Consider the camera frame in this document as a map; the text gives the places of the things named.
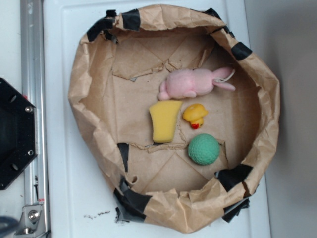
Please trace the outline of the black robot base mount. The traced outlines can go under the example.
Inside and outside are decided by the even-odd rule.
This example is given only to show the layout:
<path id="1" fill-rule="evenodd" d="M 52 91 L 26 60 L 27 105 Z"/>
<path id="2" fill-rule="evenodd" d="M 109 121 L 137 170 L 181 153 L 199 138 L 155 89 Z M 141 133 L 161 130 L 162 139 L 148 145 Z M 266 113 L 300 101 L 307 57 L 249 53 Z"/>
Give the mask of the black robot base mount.
<path id="1" fill-rule="evenodd" d="M 0 79 L 0 189 L 6 190 L 37 156 L 35 106 Z"/>

